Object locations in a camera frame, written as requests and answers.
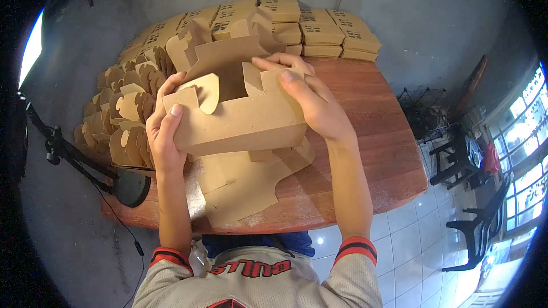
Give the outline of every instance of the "wooden table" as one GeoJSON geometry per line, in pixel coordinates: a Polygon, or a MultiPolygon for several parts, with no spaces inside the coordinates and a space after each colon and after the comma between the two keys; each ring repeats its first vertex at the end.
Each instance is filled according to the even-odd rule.
{"type": "MultiPolygon", "coordinates": [[[[363,167],[373,198],[375,214],[399,207],[422,194],[428,182],[409,124],[382,73],[372,62],[341,58],[308,58],[337,98],[358,135],[363,167]]],[[[285,178],[276,187],[279,202],[238,222],[212,229],[203,214],[194,217],[192,230],[202,234],[269,234],[317,229],[336,223],[331,172],[325,141],[312,130],[306,137],[316,158],[305,169],[285,178]]],[[[200,169],[185,168],[187,195],[200,201],[200,169]]],[[[158,192],[152,180],[146,200],[136,208],[107,197],[127,225],[158,228],[158,192]]],[[[104,216],[112,211],[101,202],[104,216]]]]}

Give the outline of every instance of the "fingernail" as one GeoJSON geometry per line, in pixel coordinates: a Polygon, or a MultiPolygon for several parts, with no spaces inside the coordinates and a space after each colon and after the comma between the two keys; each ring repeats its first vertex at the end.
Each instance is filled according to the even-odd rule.
{"type": "Polygon", "coordinates": [[[286,70],[284,72],[282,72],[282,79],[285,81],[285,82],[290,82],[292,81],[293,79],[295,79],[295,76],[293,76],[293,73],[286,70]]]}
{"type": "Polygon", "coordinates": [[[172,106],[171,114],[173,116],[177,117],[181,114],[181,112],[182,112],[182,106],[181,105],[175,104],[175,105],[172,106]]]}

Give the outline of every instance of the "tripod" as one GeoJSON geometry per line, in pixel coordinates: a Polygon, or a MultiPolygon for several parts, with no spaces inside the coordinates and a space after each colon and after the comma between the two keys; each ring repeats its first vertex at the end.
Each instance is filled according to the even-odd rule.
{"type": "Polygon", "coordinates": [[[150,177],[129,172],[124,169],[118,169],[117,173],[109,170],[105,166],[93,161],[63,138],[60,126],[52,128],[42,122],[38,113],[36,113],[32,103],[26,106],[27,116],[38,131],[45,137],[45,149],[47,151],[46,159],[52,165],[58,165],[60,159],[65,159],[70,165],[90,180],[102,191],[113,195],[121,204],[128,207],[137,207],[146,198],[150,188],[150,177]],[[97,180],[81,165],[84,163],[90,168],[100,172],[112,180],[113,185],[107,185],[97,180]]]}

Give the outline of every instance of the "stack of boxes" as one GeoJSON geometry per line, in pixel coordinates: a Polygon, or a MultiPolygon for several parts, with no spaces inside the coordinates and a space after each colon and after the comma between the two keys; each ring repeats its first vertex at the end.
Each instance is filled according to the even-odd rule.
{"type": "Polygon", "coordinates": [[[341,57],[374,62],[379,56],[381,44],[360,17],[344,11],[327,12],[344,34],[341,57]]]}
{"type": "Polygon", "coordinates": [[[301,9],[299,26],[303,32],[303,55],[339,57],[344,34],[324,9],[301,9]]]}
{"type": "Polygon", "coordinates": [[[214,41],[230,38],[230,27],[238,19],[249,16],[257,6],[257,0],[236,0],[222,3],[215,21],[211,24],[211,36],[214,41]]]}
{"type": "Polygon", "coordinates": [[[360,17],[349,12],[301,9],[297,0],[237,0],[181,13],[136,34],[120,52],[115,65],[99,75],[98,94],[85,105],[83,124],[74,131],[78,147],[98,161],[111,163],[111,157],[125,157],[109,152],[113,136],[117,143],[121,138],[122,144],[135,144],[137,136],[142,158],[138,158],[135,149],[129,159],[138,161],[123,163],[119,159],[117,163],[151,167],[142,135],[159,87],[176,72],[166,50],[168,40],[195,18],[208,22],[214,41],[229,39],[231,25],[248,17],[257,5],[270,10],[272,35],[276,42],[287,45],[287,53],[372,62],[377,59],[379,40],[360,17]],[[132,128],[139,133],[128,135],[132,128]]]}
{"type": "Polygon", "coordinates": [[[271,12],[274,39],[287,45],[287,53],[301,55],[301,11],[297,0],[261,0],[261,6],[271,12]]]}

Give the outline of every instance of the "red sleeve cuff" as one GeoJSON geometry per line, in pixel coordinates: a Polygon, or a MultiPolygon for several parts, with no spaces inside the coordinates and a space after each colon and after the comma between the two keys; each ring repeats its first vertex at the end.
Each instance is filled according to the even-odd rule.
{"type": "Polygon", "coordinates": [[[377,256],[375,246],[364,237],[350,237],[343,241],[339,248],[339,253],[337,254],[337,257],[335,257],[333,266],[335,266],[342,257],[353,253],[359,253],[368,257],[376,266],[377,256]]]}
{"type": "Polygon", "coordinates": [[[185,257],[181,252],[167,247],[158,247],[154,250],[152,254],[152,259],[150,260],[149,268],[153,267],[154,264],[158,263],[162,259],[165,259],[173,264],[183,266],[194,275],[190,263],[188,262],[188,257],[185,257]]]}

